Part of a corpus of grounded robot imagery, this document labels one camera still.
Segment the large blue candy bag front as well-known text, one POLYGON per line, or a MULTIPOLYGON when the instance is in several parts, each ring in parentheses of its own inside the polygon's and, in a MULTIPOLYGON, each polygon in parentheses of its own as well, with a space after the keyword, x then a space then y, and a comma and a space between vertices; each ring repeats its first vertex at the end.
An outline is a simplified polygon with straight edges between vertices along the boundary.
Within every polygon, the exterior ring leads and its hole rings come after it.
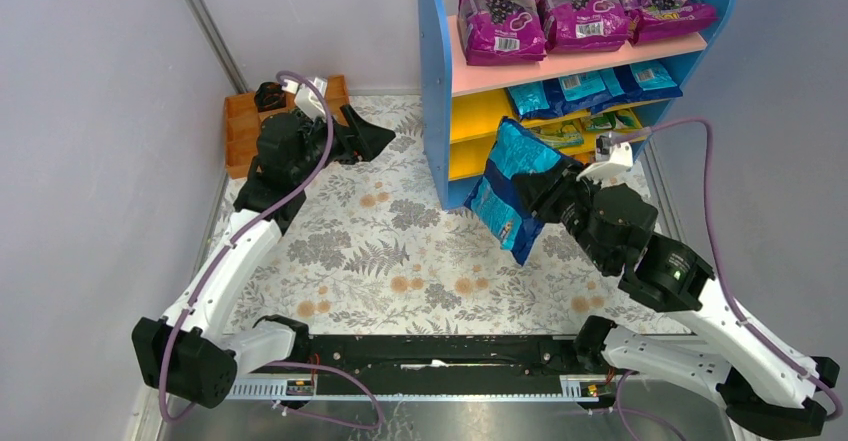
POLYGON ((593 106, 597 114, 620 105, 679 98, 682 89, 657 60, 617 66, 600 71, 611 98, 593 106))

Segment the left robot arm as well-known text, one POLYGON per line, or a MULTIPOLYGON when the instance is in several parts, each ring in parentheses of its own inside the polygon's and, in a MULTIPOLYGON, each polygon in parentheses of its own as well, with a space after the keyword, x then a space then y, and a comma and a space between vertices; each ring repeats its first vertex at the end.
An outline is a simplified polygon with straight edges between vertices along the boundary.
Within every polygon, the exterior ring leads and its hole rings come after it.
POLYGON ((131 339, 144 383, 165 401, 214 408, 237 377, 276 361, 310 357, 309 328, 281 315, 228 335, 225 326, 244 287, 282 239, 306 201, 305 188, 332 163, 370 162, 395 139, 350 105, 344 119, 295 112, 262 121, 257 153, 234 202, 225 233, 186 290, 158 319, 142 317, 131 339))

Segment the yellow green Fox's candy bag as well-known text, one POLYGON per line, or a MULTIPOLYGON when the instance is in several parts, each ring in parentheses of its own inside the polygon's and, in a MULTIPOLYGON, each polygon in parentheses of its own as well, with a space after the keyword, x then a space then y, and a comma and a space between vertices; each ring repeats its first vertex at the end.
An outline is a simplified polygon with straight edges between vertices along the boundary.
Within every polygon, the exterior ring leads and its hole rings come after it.
POLYGON ((572 122, 559 122, 530 129, 542 142, 554 149, 582 146, 584 137, 572 122))

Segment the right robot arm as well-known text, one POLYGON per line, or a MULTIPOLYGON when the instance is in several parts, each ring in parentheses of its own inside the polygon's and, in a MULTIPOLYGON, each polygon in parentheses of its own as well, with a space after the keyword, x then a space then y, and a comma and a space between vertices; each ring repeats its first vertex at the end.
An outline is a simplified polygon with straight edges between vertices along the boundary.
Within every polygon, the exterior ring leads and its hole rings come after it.
POLYGON ((722 288, 715 270, 684 243, 654 230, 657 210, 626 185, 604 187, 561 161, 511 179, 534 219, 559 223, 633 301, 666 314, 709 346, 692 351, 591 316, 574 339, 587 368, 658 377, 719 406, 737 425, 771 440, 820 435, 839 365, 780 341, 722 288))

